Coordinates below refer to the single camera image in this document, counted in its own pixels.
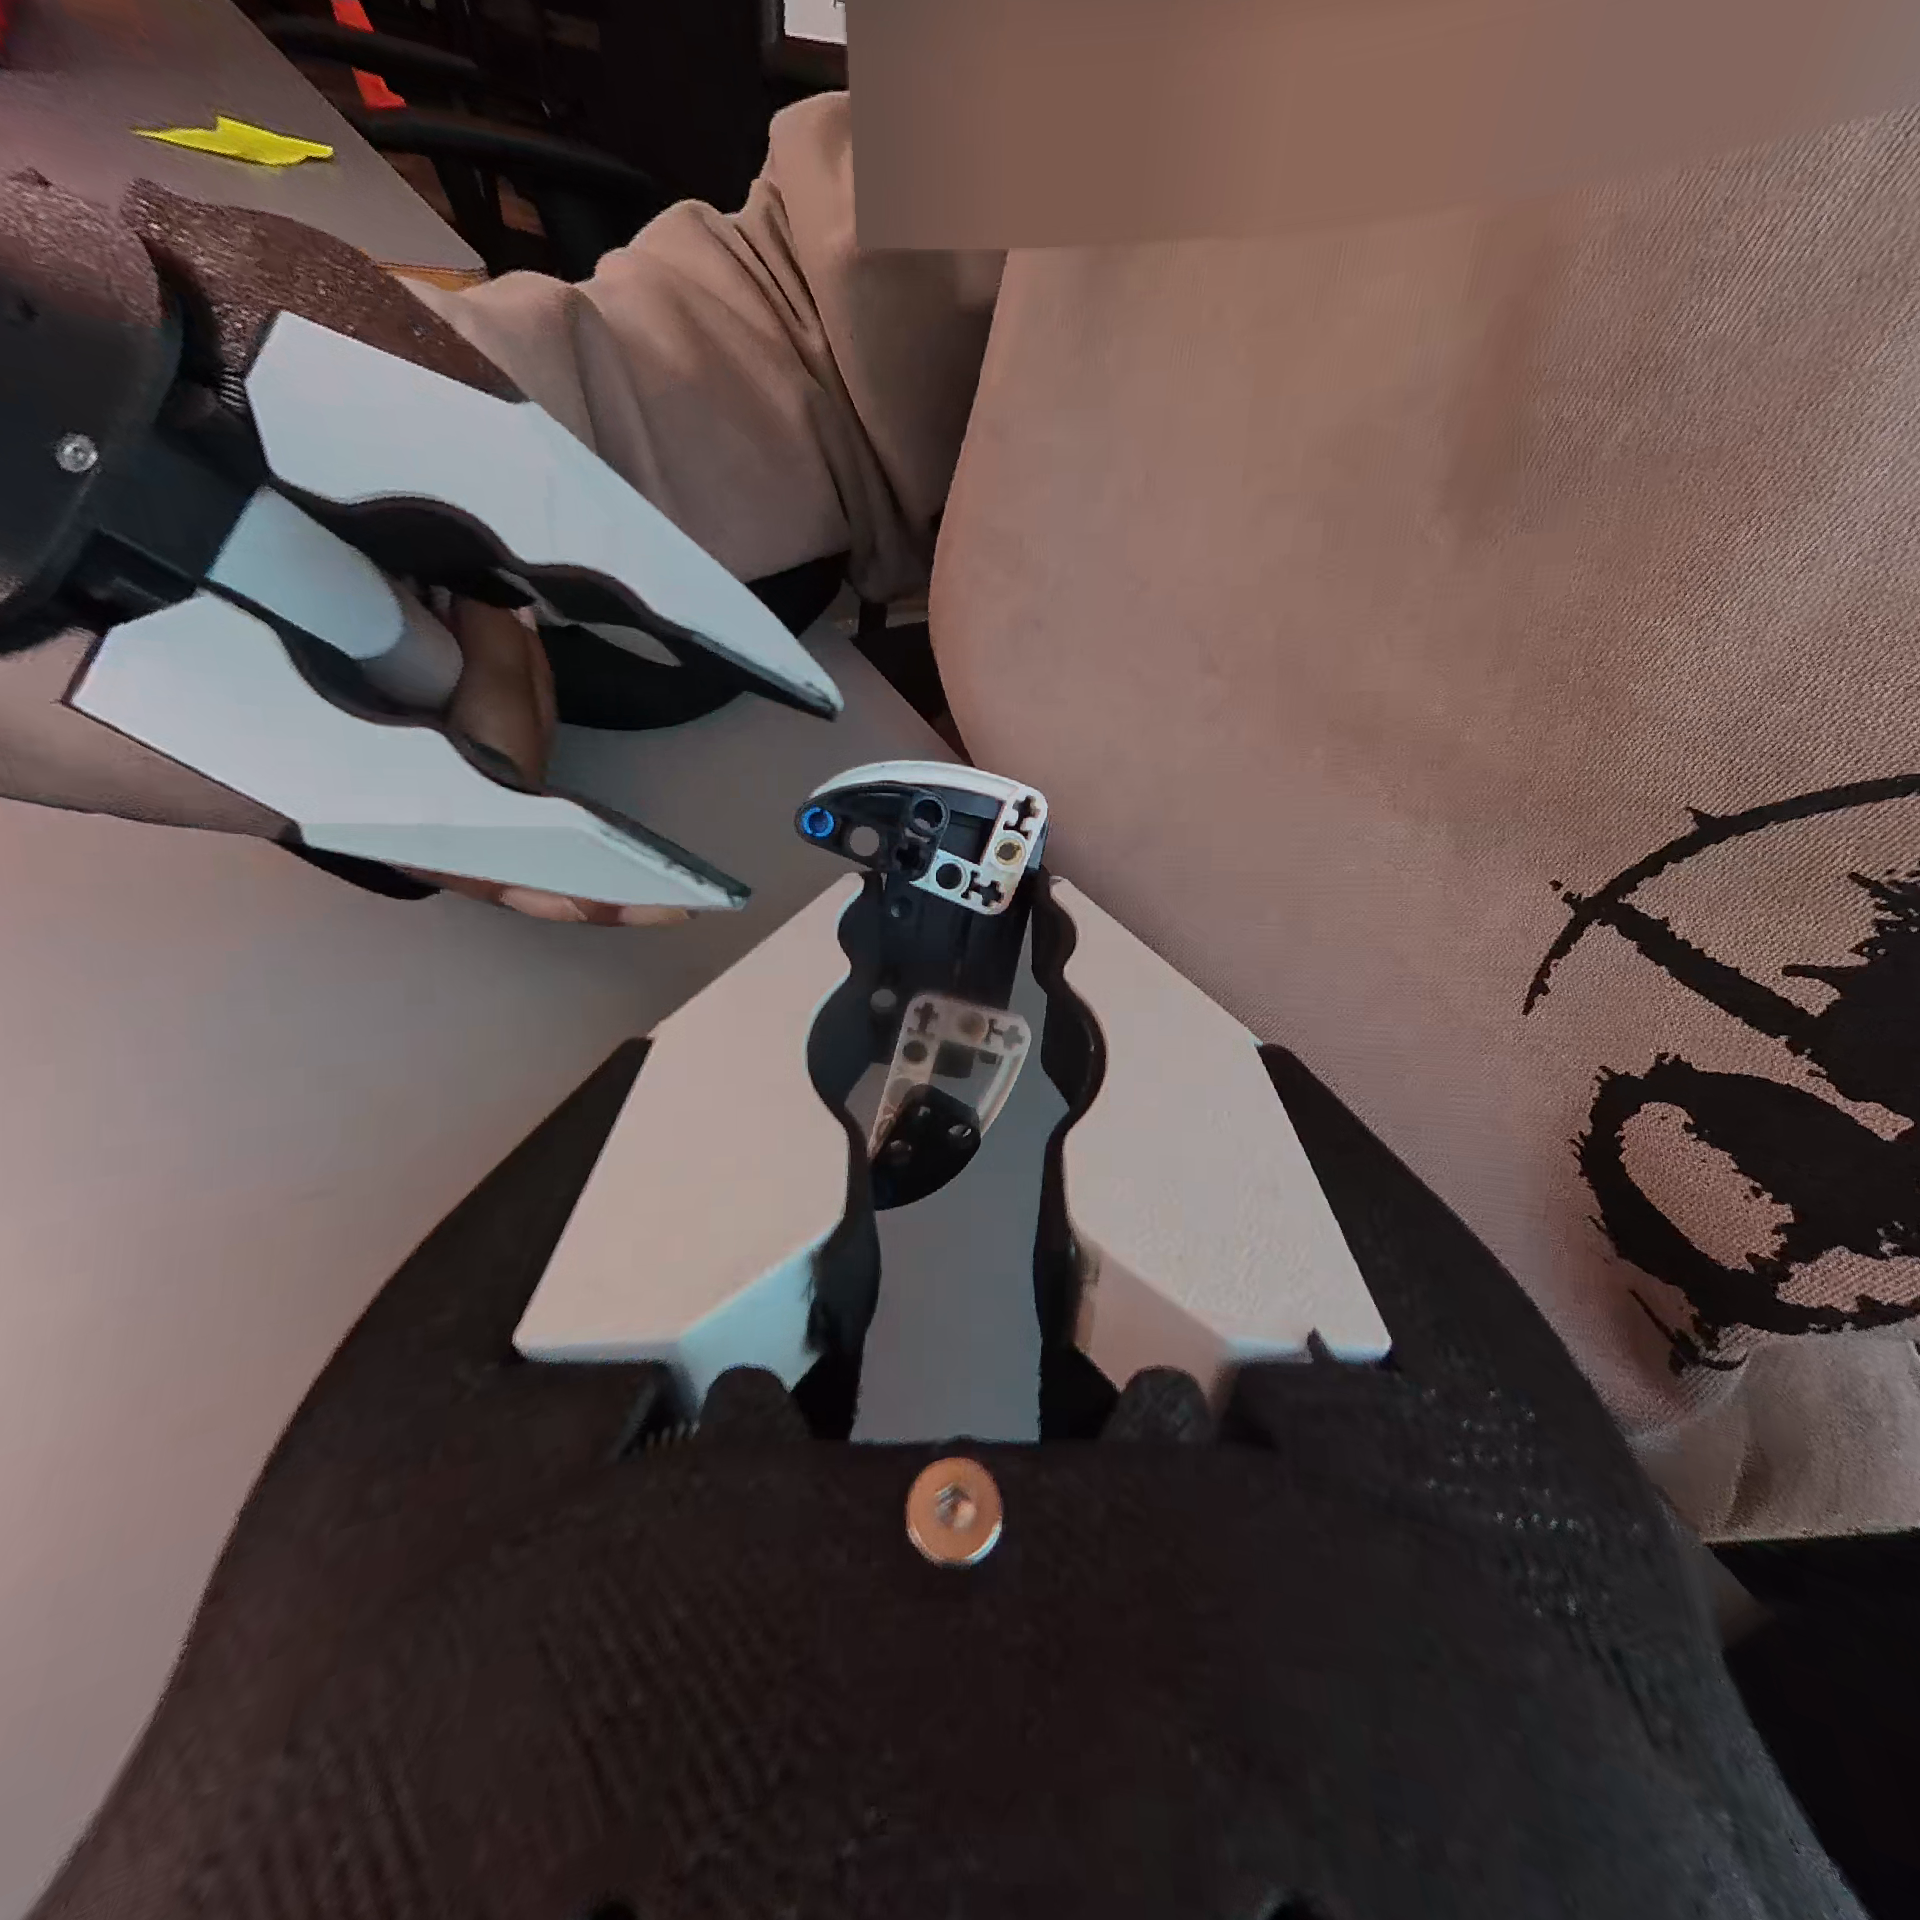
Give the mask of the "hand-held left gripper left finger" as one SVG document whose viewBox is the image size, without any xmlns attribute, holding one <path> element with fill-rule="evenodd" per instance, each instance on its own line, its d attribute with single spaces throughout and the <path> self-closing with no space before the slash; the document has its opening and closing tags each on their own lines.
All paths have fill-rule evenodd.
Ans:
<svg viewBox="0 0 1920 1920">
<path fill-rule="evenodd" d="M 648 1038 L 518 1319 L 524 1363 L 657 1363 L 688 1405 L 735 1367 L 801 1388 L 826 1355 L 819 1260 L 849 1210 L 849 1124 L 814 1084 L 849 983 L 831 883 Z"/>
</svg>

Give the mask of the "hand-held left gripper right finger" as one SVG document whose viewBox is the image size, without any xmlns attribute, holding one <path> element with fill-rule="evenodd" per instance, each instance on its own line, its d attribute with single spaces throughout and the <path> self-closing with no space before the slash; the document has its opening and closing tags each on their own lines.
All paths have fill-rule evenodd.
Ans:
<svg viewBox="0 0 1920 1920">
<path fill-rule="evenodd" d="M 1254 1036 L 1067 879 L 1037 898 L 1043 1401 L 1135 1378 L 1229 1401 L 1272 1363 L 1381 1365 L 1390 1331 Z"/>
</svg>

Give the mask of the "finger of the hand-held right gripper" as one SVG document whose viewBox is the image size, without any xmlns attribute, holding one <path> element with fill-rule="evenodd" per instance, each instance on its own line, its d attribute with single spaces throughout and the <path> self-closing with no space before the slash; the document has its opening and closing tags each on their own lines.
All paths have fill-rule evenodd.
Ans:
<svg viewBox="0 0 1920 1920">
<path fill-rule="evenodd" d="M 541 404 L 292 310 L 264 328 L 245 400 L 274 479 L 388 570 L 502 570 L 568 621 L 654 633 L 755 697 L 840 717 L 789 626 Z"/>
<path fill-rule="evenodd" d="M 336 702 L 268 621 L 215 594 L 110 627 L 65 702 L 276 812 L 307 851 L 602 908 L 750 902 L 620 815 L 496 779 L 437 723 Z"/>
</svg>

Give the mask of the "black white lego subassembly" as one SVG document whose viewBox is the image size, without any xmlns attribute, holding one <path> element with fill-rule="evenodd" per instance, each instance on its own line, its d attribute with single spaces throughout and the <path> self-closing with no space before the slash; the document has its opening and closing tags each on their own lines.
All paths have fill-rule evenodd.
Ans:
<svg viewBox="0 0 1920 1920">
<path fill-rule="evenodd" d="M 846 768 L 797 811 L 801 838 L 861 877 L 838 926 L 849 983 L 814 1062 L 838 1095 L 880 1074 L 861 1124 L 880 1214 L 972 1163 L 1033 1053 L 1015 995 L 1047 821 L 1043 789 L 925 761 Z"/>
</svg>

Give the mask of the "person's right forearm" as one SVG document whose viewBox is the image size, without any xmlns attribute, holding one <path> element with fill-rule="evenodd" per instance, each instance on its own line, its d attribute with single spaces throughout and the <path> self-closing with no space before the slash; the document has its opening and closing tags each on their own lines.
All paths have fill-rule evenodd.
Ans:
<svg viewBox="0 0 1920 1920">
<path fill-rule="evenodd" d="M 858 241 L 844 90 L 776 114 L 740 209 L 677 200 L 584 284 L 408 278 L 434 315 L 738 582 L 844 560 L 932 582 L 1000 250 Z"/>
</svg>

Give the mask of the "person's right hand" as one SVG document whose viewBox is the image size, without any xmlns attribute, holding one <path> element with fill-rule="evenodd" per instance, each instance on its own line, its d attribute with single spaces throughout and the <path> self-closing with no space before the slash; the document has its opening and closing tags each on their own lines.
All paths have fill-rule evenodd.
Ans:
<svg viewBox="0 0 1920 1920">
<path fill-rule="evenodd" d="M 526 612 L 430 594 L 430 608 L 460 651 L 460 677 L 447 707 L 447 730 L 460 738 L 481 761 L 543 789 L 559 734 L 557 680 Z M 504 908 L 549 926 L 688 926 L 675 908 L 620 908 L 578 902 L 541 887 L 507 887 L 460 877 L 428 877 L 422 883 L 468 902 Z"/>
</svg>

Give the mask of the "yellow paper scrap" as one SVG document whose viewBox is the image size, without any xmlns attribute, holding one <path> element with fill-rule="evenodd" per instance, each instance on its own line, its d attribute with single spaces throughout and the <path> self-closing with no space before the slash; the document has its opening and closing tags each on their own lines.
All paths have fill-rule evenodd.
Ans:
<svg viewBox="0 0 1920 1920">
<path fill-rule="evenodd" d="M 221 157 L 264 172 L 288 172 L 336 157 L 336 148 L 328 141 L 261 129 L 232 117 L 215 117 L 210 127 L 139 127 L 131 134 L 156 148 Z"/>
</svg>

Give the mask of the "black office chair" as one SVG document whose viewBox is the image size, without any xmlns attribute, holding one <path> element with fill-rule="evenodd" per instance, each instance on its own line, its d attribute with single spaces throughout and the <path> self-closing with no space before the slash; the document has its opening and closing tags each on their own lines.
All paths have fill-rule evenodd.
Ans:
<svg viewBox="0 0 1920 1920">
<path fill-rule="evenodd" d="M 406 109 L 353 127 L 430 169 L 492 277 L 584 278 L 659 209 L 738 209 L 766 157 L 776 3 L 368 3 Z"/>
</svg>

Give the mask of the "orange traffic cone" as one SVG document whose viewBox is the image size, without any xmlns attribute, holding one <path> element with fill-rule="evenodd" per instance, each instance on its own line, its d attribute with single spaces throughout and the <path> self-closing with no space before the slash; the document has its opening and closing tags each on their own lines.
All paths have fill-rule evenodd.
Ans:
<svg viewBox="0 0 1920 1920">
<path fill-rule="evenodd" d="M 375 19 L 363 3 L 348 3 L 348 0 L 329 3 L 329 22 L 339 26 L 344 34 L 358 34 L 358 39 L 376 34 Z M 408 107 L 408 100 L 391 89 L 384 70 L 353 65 L 348 72 L 353 72 L 358 100 L 368 109 L 406 109 Z"/>
</svg>

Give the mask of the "person's beige printed sweatshirt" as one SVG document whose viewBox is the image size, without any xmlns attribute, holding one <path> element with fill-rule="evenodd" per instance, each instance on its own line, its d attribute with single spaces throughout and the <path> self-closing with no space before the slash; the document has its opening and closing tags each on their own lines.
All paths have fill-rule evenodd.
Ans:
<svg viewBox="0 0 1920 1920">
<path fill-rule="evenodd" d="M 1918 109 L 1019 250 L 932 627 L 1709 1536 L 1918 1525 Z"/>
</svg>

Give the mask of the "person's dark pants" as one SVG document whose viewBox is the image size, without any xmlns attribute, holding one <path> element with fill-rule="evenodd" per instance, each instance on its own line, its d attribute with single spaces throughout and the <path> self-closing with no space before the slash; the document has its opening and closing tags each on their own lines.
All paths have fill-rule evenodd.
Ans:
<svg viewBox="0 0 1920 1920">
<path fill-rule="evenodd" d="M 1758 1604 L 1725 1663 L 1870 1916 L 1918 1916 L 1918 1534 L 1724 1543 Z"/>
</svg>

